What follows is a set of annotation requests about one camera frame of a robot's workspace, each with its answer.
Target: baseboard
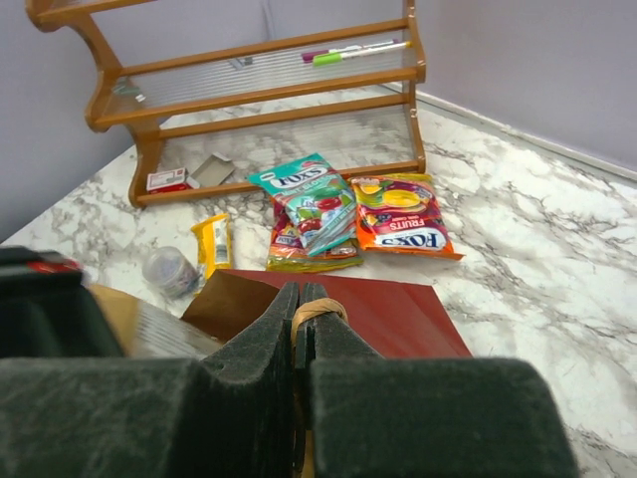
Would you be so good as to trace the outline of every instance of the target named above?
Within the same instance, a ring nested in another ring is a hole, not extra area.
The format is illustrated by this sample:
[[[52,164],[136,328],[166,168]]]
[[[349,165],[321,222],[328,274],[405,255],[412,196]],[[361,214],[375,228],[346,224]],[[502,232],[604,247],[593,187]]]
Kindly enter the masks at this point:
[[[389,84],[387,86],[391,88],[392,90],[395,90],[398,92],[402,91],[402,87],[398,83]],[[484,124],[487,128],[491,128],[503,134],[514,137],[516,139],[526,141],[530,144],[533,144],[537,147],[553,152],[560,156],[564,156],[574,161],[587,164],[588,166],[596,167],[597,169],[601,169],[611,174],[616,174],[626,179],[637,181],[637,171],[632,171],[628,168],[618,166],[616,164],[611,164],[610,162],[604,161],[602,159],[583,153],[581,151],[570,149],[569,147],[565,147],[561,144],[557,144],[555,142],[543,139],[541,137],[537,137],[533,134],[520,131],[518,129],[515,129],[514,127],[509,126],[508,124],[504,124],[495,119],[485,117],[474,111],[460,107],[454,103],[447,102],[446,100],[442,100],[440,98],[434,97],[433,95],[429,95],[424,92],[417,91],[416,98],[418,99],[418,101],[426,103],[427,105],[431,105],[432,107],[438,108],[445,112],[449,112],[453,115],[457,115],[467,120]]]

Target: yellow packet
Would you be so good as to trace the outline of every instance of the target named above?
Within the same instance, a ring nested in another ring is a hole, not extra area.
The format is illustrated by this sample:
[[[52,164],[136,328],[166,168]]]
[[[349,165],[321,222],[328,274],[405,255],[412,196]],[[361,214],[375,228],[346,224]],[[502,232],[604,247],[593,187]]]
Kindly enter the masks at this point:
[[[230,242],[230,216],[219,214],[192,226],[190,230],[199,244],[198,260],[204,266],[204,279],[208,280],[215,269],[232,269],[232,245]]]

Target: candy bag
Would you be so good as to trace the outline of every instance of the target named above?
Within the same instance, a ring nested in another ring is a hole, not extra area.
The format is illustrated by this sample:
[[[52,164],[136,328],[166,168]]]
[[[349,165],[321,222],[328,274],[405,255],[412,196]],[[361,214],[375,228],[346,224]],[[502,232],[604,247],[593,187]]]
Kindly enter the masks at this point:
[[[197,237],[197,262],[204,267],[203,277],[208,280],[216,269],[231,269],[230,216],[219,214],[194,225],[190,230]]]
[[[285,206],[310,257],[353,237],[353,193],[320,154],[252,174],[248,180]]]
[[[272,230],[267,271],[325,272],[362,264],[362,258],[351,240],[309,257],[301,244],[299,231],[286,214],[286,209],[275,202],[275,227]]]
[[[385,174],[351,180],[356,236],[363,250],[400,252],[459,261],[429,174]]]

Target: small plastic container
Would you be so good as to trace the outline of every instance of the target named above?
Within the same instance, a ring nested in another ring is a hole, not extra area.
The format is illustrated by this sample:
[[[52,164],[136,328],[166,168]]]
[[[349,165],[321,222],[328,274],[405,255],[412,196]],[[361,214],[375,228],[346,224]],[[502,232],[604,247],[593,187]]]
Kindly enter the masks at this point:
[[[141,273],[146,281],[169,299],[192,292],[199,279],[192,264],[174,247],[160,247],[150,254]]]

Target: marble surface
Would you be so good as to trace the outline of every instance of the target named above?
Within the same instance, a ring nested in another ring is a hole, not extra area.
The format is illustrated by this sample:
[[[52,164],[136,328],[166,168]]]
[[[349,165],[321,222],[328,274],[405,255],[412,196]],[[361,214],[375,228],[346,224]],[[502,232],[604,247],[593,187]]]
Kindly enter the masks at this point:
[[[308,98],[329,103],[382,92]],[[171,119],[166,127],[305,104],[273,102]],[[231,180],[310,152],[337,167],[409,154],[406,130],[388,115],[237,131],[170,144],[162,167],[202,162],[212,150],[236,158]],[[549,383],[586,477],[637,476],[637,190],[420,107],[429,172],[460,263],[367,254],[350,277],[429,284],[475,356],[532,363]],[[91,278],[180,315],[189,300],[163,300],[141,278],[142,258],[176,246],[191,261],[190,227],[229,212],[235,267],[265,265],[272,208],[263,193],[147,210],[127,188],[125,152],[7,244],[56,249]]]

